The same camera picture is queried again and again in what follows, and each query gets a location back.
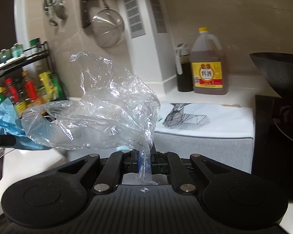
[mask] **stove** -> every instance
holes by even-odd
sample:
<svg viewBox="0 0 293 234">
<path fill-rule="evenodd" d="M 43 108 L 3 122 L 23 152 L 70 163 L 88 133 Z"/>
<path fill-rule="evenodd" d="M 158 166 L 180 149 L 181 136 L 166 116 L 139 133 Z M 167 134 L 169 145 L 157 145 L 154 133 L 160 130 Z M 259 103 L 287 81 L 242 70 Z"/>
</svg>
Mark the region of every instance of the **stove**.
<svg viewBox="0 0 293 234">
<path fill-rule="evenodd" d="M 252 174 L 275 182 L 293 202 L 293 107 L 280 97 L 255 96 Z"/>
</svg>

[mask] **black metal rack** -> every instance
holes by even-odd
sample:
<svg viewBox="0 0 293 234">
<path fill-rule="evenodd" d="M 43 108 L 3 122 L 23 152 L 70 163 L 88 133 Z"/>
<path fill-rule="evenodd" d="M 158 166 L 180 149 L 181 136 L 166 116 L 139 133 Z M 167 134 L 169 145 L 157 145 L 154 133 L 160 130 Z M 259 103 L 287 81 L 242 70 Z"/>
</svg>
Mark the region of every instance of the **black metal rack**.
<svg viewBox="0 0 293 234">
<path fill-rule="evenodd" d="M 15 62 L 11 63 L 11 64 L 8 64 L 2 68 L 0 68 L 0 78 L 15 71 L 15 70 L 18 70 L 19 68 L 22 68 L 26 65 L 29 65 L 29 64 L 32 64 L 36 61 L 40 61 L 42 59 L 45 59 L 46 60 L 46 63 L 47 63 L 47 66 L 48 66 L 48 70 L 52 73 L 55 73 L 55 70 L 54 70 L 54 66 L 53 66 L 53 61 L 52 61 L 52 58 L 50 56 L 50 51 L 49 51 L 49 45 L 48 45 L 48 42 L 45 41 L 44 43 L 41 44 L 41 48 L 42 48 L 42 51 L 40 52 L 37 52 L 37 53 L 34 53 L 32 55 L 29 55 L 29 56 L 26 56 L 24 57 L 23 59 L 20 59 L 20 60 L 16 60 Z M 66 97 L 59 97 L 53 101 L 59 101 L 59 100 L 65 100 Z"/>
</svg>

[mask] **yellow bottle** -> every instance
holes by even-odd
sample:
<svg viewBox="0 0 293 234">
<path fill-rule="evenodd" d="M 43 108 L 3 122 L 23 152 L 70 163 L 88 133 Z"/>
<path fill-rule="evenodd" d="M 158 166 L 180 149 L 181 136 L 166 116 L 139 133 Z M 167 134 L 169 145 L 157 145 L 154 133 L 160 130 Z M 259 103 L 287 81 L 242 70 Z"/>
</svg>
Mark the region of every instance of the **yellow bottle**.
<svg viewBox="0 0 293 234">
<path fill-rule="evenodd" d="M 50 72 L 43 72 L 39 74 L 39 78 L 41 82 L 43 83 L 43 86 L 45 87 L 46 93 L 48 95 L 49 102 L 54 100 L 55 99 L 54 97 L 56 95 L 55 88 L 50 78 L 50 75 L 51 75 Z"/>
</svg>

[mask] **towel print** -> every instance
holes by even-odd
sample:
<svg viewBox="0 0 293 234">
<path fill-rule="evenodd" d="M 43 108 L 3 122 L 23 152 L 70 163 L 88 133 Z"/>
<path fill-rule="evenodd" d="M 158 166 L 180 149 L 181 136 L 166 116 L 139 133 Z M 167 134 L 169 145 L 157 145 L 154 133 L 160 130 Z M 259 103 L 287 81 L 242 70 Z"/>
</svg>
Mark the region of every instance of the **towel print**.
<svg viewBox="0 0 293 234">
<path fill-rule="evenodd" d="M 163 125 L 171 129 L 198 129 L 210 122 L 206 115 L 184 113 L 184 107 L 190 103 L 170 103 L 173 109 L 166 116 Z"/>
</svg>

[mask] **black wok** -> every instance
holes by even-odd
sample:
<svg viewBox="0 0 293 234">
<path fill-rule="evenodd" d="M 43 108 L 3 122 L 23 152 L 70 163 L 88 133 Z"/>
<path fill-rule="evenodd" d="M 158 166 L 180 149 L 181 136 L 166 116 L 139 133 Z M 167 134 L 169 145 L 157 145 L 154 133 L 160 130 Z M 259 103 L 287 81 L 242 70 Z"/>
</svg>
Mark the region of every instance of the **black wok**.
<svg viewBox="0 0 293 234">
<path fill-rule="evenodd" d="M 293 105 L 293 54 L 253 53 L 250 57 L 270 86 Z"/>
</svg>

